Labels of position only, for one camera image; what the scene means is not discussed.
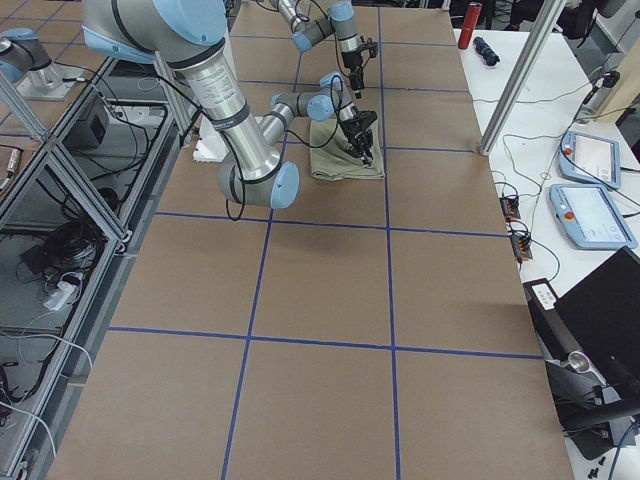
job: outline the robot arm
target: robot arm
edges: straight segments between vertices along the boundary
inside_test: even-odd
[[[297,167],[282,162],[272,146],[286,128],[274,128],[271,117],[258,125],[223,55],[227,28],[223,0],[84,0],[83,8],[89,47],[137,63],[153,63],[154,53],[159,52],[186,79],[235,157],[219,173],[219,185],[229,200],[271,208],[293,203],[299,184]],[[328,89],[325,96],[333,98],[331,82],[323,88]],[[368,158],[368,127],[375,113],[358,112],[347,100],[338,99],[336,105],[341,108],[331,114],[336,113],[358,156]],[[292,111],[289,120],[284,112],[287,127],[293,116],[308,114],[306,110]],[[366,113],[373,114],[373,120]]]
[[[29,74],[34,88],[46,92],[62,84],[62,73],[28,28],[12,28],[0,33],[0,70],[15,83]]]
[[[310,20],[298,9],[299,1],[269,0],[274,9],[280,12],[288,22],[293,41],[301,52],[306,52],[322,40],[335,34],[342,61],[349,69],[349,83],[356,98],[361,98],[364,90],[364,62],[363,52],[368,52],[369,58],[378,55],[378,45],[371,38],[364,40],[358,35],[355,13],[350,0],[340,0],[329,9],[327,16],[320,15]]]

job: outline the black object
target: black object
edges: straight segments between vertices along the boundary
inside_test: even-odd
[[[484,63],[486,63],[490,67],[493,67],[500,61],[500,57],[496,55],[496,52],[491,49],[489,44],[485,42],[482,37],[474,38],[473,44],[476,47],[476,52],[478,52],[484,59]]]
[[[44,248],[41,245],[34,245],[29,250],[20,254],[20,258],[24,264],[31,270],[34,275],[39,275],[47,267],[44,257]]]
[[[562,321],[620,397],[640,399],[640,259],[614,253],[556,302]]]

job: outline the metal pole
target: metal pole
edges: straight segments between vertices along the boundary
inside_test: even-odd
[[[542,5],[536,23],[533,25],[533,30],[531,30],[527,42],[524,44],[522,53],[513,68],[513,72],[507,81],[507,85],[504,87],[500,101],[484,132],[482,142],[480,143],[480,154],[489,155],[489,152],[491,152],[491,149],[498,140],[498,135],[502,131],[507,118],[509,118],[509,114],[518,99],[518,95],[520,95],[535,65],[536,59],[544,48],[547,38],[558,20],[564,5],[565,0],[545,0]]]
[[[38,116],[25,103],[24,99],[18,93],[11,82],[7,80],[0,71],[0,98],[2,98],[11,111],[16,115],[22,124],[29,130],[33,138],[44,140],[47,136],[47,129],[42,124]]]

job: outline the brown cardboard surface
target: brown cardboard surface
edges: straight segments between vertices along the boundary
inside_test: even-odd
[[[38,38],[41,42],[71,43],[82,31],[81,27],[80,22],[49,20],[38,30]]]
[[[0,4],[0,20],[7,18],[20,8],[23,3],[24,0],[3,0],[2,4]]]
[[[273,225],[254,332],[389,344],[384,231]]]
[[[264,7],[273,8],[269,2],[264,2]],[[244,2],[240,8],[240,15],[236,18],[231,28],[231,37],[282,37],[291,38],[291,30],[282,20],[279,13],[268,12],[254,2]]]
[[[227,478],[395,478],[388,352],[252,342]]]
[[[540,355],[506,238],[391,232],[391,245],[399,345]]]
[[[398,353],[403,480],[572,480],[539,360]]]
[[[82,6],[80,2],[65,2],[64,6],[53,16],[54,20],[82,21]]]
[[[328,182],[311,177],[309,149],[287,145],[285,160],[300,170],[300,190],[291,207],[274,212],[276,220],[369,225],[386,223],[383,180],[341,180]]]
[[[47,478],[219,475],[243,347],[109,332]]]
[[[231,47],[239,80],[295,82],[299,54],[290,39],[233,37]]]
[[[65,2],[47,2],[44,0],[29,0],[11,15],[14,18],[51,18],[64,6]]]
[[[486,157],[389,150],[387,171],[391,226],[506,233]]]
[[[480,129],[468,93],[386,90],[387,145],[477,150]]]
[[[449,12],[438,9],[409,12],[401,8],[380,9],[380,27],[385,42],[456,44]]]
[[[245,334],[266,225],[157,216],[114,325]]]
[[[453,46],[382,46],[385,88],[468,91],[462,62]]]
[[[189,213],[226,217],[225,197],[218,189],[218,169],[214,162],[196,162],[193,151],[196,139],[189,148],[180,151],[171,178],[158,205],[161,212]],[[231,203],[229,210],[237,215],[240,205]],[[269,209],[247,205],[246,218],[268,218]]]

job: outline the blue grid line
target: blue grid line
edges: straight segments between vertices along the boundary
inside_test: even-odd
[[[373,343],[338,342],[332,340],[310,340],[305,338],[283,338],[269,336],[253,336],[252,341],[270,343],[291,343],[295,345],[318,345],[323,347],[361,348],[366,350],[392,350],[390,345],[376,345]]]
[[[378,38],[382,39],[382,18],[380,7],[378,7]],[[386,117],[384,109],[384,73],[383,73],[383,48],[380,49],[380,108],[382,120],[382,144],[387,144]],[[382,149],[382,160],[384,163],[384,203],[385,203],[385,221],[387,233],[387,281],[389,287],[389,330],[391,337],[391,384],[393,395],[393,431],[394,431],[394,447],[396,458],[396,480],[402,479],[402,456],[400,451],[400,405],[398,401],[398,361],[396,355],[396,326],[395,326],[395,308],[393,297],[393,255],[391,248],[391,207],[389,205],[389,180],[387,170],[387,153],[386,149]]]
[[[302,65],[302,54],[298,54],[298,66],[296,69],[296,76],[295,76],[295,82],[298,81],[299,75],[300,75],[300,66]],[[287,150],[287,138],[288,138],[288,134],[285,134],[284,139],[283,139],[283,143],[282,143],[282,150],[280,151],[280,158],[283,158],[286,150]],[[238,377],[238,386],[236,389],[236,398],[234,401],[234,405],[233,405],[233,412],[231,414],[231,423],[229,425],[229,435],[227,437],[227,446],[225,448],[225,453],[224,453],[224,461],[222,464],[222,472],[220,474],[220,478],[221,480],[226,480],[227,478],[227,471],[229,469],[229,459],[231,457],[231,447],[233,445],[233,436],[235,433],[235,425],[236,425],[236,421],[238,419],[238,410],[240,408],[240,398],[242,395],[242,386],[244,383],[244,376],[246,373],[246,367],[247,367],[247,361],[249,358],[249,348],[251,346],[251,340],[252,340],[252,333],[253,333],[253,325],[255,322],[255,317],[256,317],[256,312],[258,309],[258,301],[260,299],[260,289],[262,286],[262,277],[264,274],[264,267],[266,264],[266,260],[267,260],[267,251],[269,249],[269,240],[271,238],[271,228],[273,226],[273,213],[274,210],[271,209],[271,212],[269,213],[269,220],[267,223],[267,231],[265,233],[265,237],[264,237],[264,246],[262,249],[262,258],[260,259],[260,268],[258,269],[258,279],[256,281],[256,291],[255,291],[255,295],[253,297],[253,305],[251,307],[251,317],[249,319],[249,328],[247,330],[247,340],[245,342],[245,346],[244,346],[244,353],[242,356],[242,365],[240,367],[240,375]]]
[[[234,333],[203,332],[199,330],[171,330],[164,328],[110,326],[112,332],[142,333],[151,335],[169,335],[176,337],[219,338],[223,340],[250,340],[264,343],[287,343],[293,345],[317,345],[323,347],[357,348],[362,350],[388,350],[396,352],[427,353],[434,355],[454,355],[464,357],[510,358],[514,360],[543,360],[541,355],[527,353],[488,352],[482,350],[458,350],[455,348],[415,347],[407,345],[384,345],[364,342],[341,342],[338,340],[316,340],[309,338],[274,337],[268,335],[241,335]]]
[[[111,332],[129,332],[129,333],[152,333],[155,335],[173,335],[178,337],[205,337],[205,338],[224,338],[226,340],[246,340],[246,335],[237,335],[233,333],[216,333],[216,332],[200,332],[191,330],[167,330],[164,328],[145,328],[145,327],[124,327],[110,326]]]
[[[13,10],[9,15],[7,15],[5,18],[2,19],[2,21],[0,22],[0,25],[3,24],[5,21],[9,20],[11,17],[11,15],[13,15],[14,13],[16,13],[18,10],[20,10],[22,7],[25,6],[25,4],[28,2],[29,0],[22,0],[22,3],[20,5],[18,5],[18,7],[16,7],[15,10]]]
[[[179,213],[179,212],[156,212],[156,215],[163,217],[182,217],[182,218],[201,218],[204,220],[221,220],[230,221],[228,217],[223,215],[207,215],[203,213]],[[243,217],[240,221],[267,223],[269,220],[261,218]],[[411,228],[411,227],[387,227],[376,225],[356,225],[346,223],[321,223],[321,222],[305,222],[298,220],[278,220],[272,219],[271,223],[280,225],[300,225],[303,227],[328,227],[328,228],[351,228],[357,230],[377,230],[391,232],[410,232],[410,233],[433,233],[439,235],[462,235],[467,237],[492,237],[492,238],[508,238],[506,233],[486,233],[486,232],[465,232],[456,230],[438,230],[433,228]]]
[[[230,35],[231,38],[255,38],[258,40],[289,40],[291,41],[291,36],[289,37],[278,37],[277,35],[246,35],[246,34],[237,34]],[[386,41],[378,41],[379,44],[382,45],[418,45],[422,47],[457,47],[455,43],[429,43],[429,42],[386,42]]]
[[[53,18],[53,16],[50,17],[51,21],[53,22],[73,22],[73,23],[82,23],[82,20],[70,20],[68,18]],[[27,18],[27,17],[11,17],[11,20],[42,20],[42,18]]]
[[[513,358],[518,360],[544,360],[542,355],[526,353],[482,352],[477,350],[453,350],[447,348],[396,347],[399,352],[435,353],[439,355],[456,355],[467,357]]]
[[[238,80],[239,83],[252,83],[256,85],[288,85],[293,86],[291,82],[281,82],[274,80]],[[296,83],[296,87],[317,87],[315,83]],[[368,90],[383,90],[383,87],[376,85],[367,86]],[[448,89],[448,88],[419,88],[419,87],[384,87],[385,90],[394,90],[402,92],[434,92],[434,93],[469,93],[469,90]]]
[[[440,147],[398,147],[398,146],[385,146],[385,150],[407,150],[416,152],[451,152],[451,153],[476,153],[471,149],[465,148],[440,148]]]

